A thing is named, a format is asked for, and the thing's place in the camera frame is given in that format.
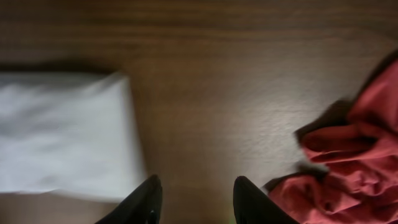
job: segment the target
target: wooden surface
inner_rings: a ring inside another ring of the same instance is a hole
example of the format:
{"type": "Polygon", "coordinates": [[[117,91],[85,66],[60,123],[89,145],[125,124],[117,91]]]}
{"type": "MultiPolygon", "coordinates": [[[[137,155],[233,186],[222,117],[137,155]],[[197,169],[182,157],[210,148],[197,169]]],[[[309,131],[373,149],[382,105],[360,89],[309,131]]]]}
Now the wooden surface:
{"type": "MultiPolygon", "coordinates": [[[[162,223],[228,223],[234,179],[294,172],[294,131],[353,96],[397,44],[396,0],[0,2],[4,68],[74,61],[131,76],[162,223]]],[[[90,223],[110,209],[0,198],[2,223],[90,223]]]]}

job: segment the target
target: black object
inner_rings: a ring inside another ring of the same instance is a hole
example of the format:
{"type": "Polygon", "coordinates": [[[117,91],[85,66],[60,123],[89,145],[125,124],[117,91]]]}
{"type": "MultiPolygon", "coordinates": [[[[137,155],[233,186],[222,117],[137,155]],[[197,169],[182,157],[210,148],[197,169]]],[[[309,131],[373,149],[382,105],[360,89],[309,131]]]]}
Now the black object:
{"type": "Polygon", "coordinates": [[[298,224],[243,176],[235,180],[234,213],[237,224],[298,224]]]}
{"type": "Polygon", "coordinates": [[[161,207],[162,185],[153,175],[96,224],[159,224],[161,207]]]}

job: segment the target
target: white cloth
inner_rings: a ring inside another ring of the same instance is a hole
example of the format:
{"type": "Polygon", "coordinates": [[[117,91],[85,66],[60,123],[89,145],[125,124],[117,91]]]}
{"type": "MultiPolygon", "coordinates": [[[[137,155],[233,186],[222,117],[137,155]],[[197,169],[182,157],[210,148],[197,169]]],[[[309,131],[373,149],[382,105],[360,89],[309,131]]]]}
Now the white cloth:
{"type": "Polygon", "coordinates": [[[129,81],[0,73],[0,192],[118,201],[146,177],[129,81]]]}

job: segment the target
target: red garment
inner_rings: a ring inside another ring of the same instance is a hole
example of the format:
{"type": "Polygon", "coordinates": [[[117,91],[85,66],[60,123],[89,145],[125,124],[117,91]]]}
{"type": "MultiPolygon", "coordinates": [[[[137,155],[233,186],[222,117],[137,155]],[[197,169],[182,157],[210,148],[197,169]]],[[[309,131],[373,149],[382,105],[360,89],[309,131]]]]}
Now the red garment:
{"type": "Polygon", "coordinates": [[[269,196],[300,223],[398,223],[398,62],[368,86],[347,120],[303,139],[307,157],[330,169],[322,182],[289,178],[269,196]]]}

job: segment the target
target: cloth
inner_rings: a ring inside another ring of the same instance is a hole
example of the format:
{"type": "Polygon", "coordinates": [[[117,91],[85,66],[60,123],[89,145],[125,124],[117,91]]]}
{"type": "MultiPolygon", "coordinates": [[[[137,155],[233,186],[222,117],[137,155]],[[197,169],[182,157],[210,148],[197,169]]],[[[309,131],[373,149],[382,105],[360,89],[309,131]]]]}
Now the cloth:
{"type": "Polygon", "coordinates": [[[121,75],[0,74],[0,192],[119,202],[146,172],[121,75]]]}
{"type": "Polygon", "coordinates": [[[398,62],[362,92],[347,121],[303,138],[326,177],[291,177],[270,198],[300,223],[398,222],[398,62]]]}

